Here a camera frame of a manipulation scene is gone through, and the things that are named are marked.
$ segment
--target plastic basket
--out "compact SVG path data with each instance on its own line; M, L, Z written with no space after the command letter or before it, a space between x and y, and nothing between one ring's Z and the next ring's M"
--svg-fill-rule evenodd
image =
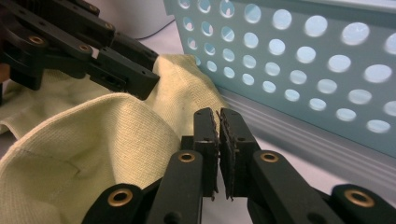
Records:
M396 158L396 1L164 2L216 85Z

